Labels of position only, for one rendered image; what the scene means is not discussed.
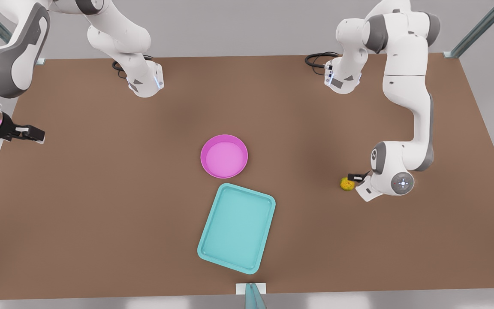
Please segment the teal rectangular tray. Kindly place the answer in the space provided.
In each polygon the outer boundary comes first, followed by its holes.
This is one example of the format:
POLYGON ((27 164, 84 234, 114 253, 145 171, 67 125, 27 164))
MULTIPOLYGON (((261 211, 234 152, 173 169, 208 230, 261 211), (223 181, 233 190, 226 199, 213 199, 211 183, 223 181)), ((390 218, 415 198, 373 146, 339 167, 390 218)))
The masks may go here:
POLYGON ((259 270, 276 209, 267 194, 230 183, 220 185, 197 248, 208 262, 244 273, 259 270))

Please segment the pink round plate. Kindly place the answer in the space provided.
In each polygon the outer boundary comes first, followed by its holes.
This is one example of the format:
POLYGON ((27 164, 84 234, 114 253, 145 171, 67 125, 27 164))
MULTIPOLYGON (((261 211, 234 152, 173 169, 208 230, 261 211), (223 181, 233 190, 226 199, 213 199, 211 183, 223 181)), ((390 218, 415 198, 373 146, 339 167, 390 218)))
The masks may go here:
POLYGON ((248 150, 241 139, 221 134, 206 141, 200 152, 200 162, 209 175, 228 179, 243 171, 248 162, 248 150))

